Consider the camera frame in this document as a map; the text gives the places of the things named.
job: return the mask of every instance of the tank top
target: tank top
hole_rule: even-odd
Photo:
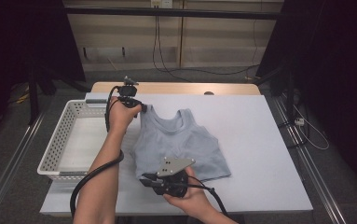
[[[130,153],[138,179],[154,174],[164,157],[194,159],[192,168],[202,181],[231,175],[218,140],[195,122],[190,109],[178,110],[173,119],[162,119],[148,105],[140,119],[140,135]]]

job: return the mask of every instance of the light blue tank top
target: light blue tank top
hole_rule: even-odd
[[[161,119],[148,105],[140,118],[140,136],[131,152],[138,179],[154,174],[164,157],[195,159],[192,168],[203,181],[231,175],[218,140],[196,124],[189,109],[178,110],[173,119]]]

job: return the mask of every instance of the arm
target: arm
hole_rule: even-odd
[[[127,108],[116,102],[109,114],[110,131],[89,172],[116,159],[120,145],[132,118],[141,106]],[[117,204],[118,164],[94,176],[83,188],[77,201],[74,223],[114,223]]]
[[[195,176],[191,167],[185,168],[189,176]],[[198,185],[199,183],[189,177],[189,184]],[[222,213],[219,213],[208,201],[203,189],[188,188],[184,198],[172,197],[164,194],[163,197],[168,203],[181,208],[191,217],[195,217],[206,224],[229,224],[236,223]]]

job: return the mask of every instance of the power outlet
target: power outlet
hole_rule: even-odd
[[[162,7],[161,0],[151,0],[151,8]]]
[[[172,8],[172,0],[162,0],[161,7],[162,8]]]

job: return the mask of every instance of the white plastic basket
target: white plastic basket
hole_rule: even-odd
[[[104,112],[104,107],[89,107],[85,100],[69,101],[37,172],[58,182],[82,179],[107,134]]]

